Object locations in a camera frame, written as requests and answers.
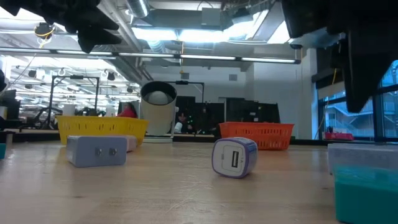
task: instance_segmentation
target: usb port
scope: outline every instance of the usb port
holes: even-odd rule
[[[239,152],[233,151],[232,152],[232,167],[238,167],[238,159],[239,159]]]

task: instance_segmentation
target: teal box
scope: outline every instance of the teal box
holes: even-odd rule
[[[6,145],[0,144],[0,159],[4,159],[6,156]]]
[[[334,171],[338,221],[398,223],[398,170],[337,166]]]

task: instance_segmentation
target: red object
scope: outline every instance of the red object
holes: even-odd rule
[[[325,140],[349,140],[354,141],[351,133],[325,133]]]
[[[294,124],[225,122],[220,124],[223,138],[244,137],[257,143],[258,149],[286,150]]]
[[[137,118],[136,113],[131,108],[124,109],[124,111],[118,116],[123,118]]]

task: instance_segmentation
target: wooden table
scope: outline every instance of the wooden table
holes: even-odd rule
[[[212,144],[145,144],[116,167],[74,168],[59,143],[0,161],[1,224],[337,223],[326,148],[260,151],[254,172],[211,168]]]

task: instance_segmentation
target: white power adapter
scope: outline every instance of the white power adapter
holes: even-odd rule
[[[214,145],[213,170],[225,177],[242,178],[256,166],[257,144],[247,138],[219,139]]]

